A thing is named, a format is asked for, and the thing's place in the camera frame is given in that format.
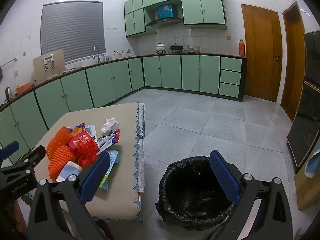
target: window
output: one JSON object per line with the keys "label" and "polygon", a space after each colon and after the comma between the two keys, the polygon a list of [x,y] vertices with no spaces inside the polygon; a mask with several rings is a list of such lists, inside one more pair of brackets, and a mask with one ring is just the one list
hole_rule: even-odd
{"label": "window", "polygon": [[65,62],[106,52],[102,2],[46,4],[41,17],[41,54],[63,49]]}

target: orange thermos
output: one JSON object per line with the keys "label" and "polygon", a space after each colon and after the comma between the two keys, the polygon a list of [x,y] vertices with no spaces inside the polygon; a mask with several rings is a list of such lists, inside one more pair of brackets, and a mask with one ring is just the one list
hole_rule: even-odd
{"label": "orange thermos", "polygon": [[244,42],[243,42],[243,40],[239,41],[239,56],[244,57]]}

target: faucet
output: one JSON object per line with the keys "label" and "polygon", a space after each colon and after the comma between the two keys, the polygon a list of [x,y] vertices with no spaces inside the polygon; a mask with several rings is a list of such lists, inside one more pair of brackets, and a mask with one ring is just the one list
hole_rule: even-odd
{"label": "faucet", "polygon": [[98,63],[101,63],[98,46],[93,47],[93,57],[92,58],[95,58],[94,52],[96,51],[96,48],[97,48],[97,53],[98,53]]}

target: white pot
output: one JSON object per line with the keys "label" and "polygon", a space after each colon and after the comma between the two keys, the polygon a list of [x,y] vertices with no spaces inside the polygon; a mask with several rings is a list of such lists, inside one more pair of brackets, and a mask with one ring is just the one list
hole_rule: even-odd
{"label": "white pot", "polygon": [[165,50],[165,45],[159,43],[158,45],[156,45],[156,51],[163,51]]}

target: black trash bag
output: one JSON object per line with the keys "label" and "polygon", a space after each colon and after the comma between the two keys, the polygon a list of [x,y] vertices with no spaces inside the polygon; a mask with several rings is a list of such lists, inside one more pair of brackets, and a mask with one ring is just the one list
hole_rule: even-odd
{"label": "black trash bag", "polygon": [[156,208],[164,222],[201,231],[222,223],[234,204],[224,194],[209,157],[186,158],[168,166]]}

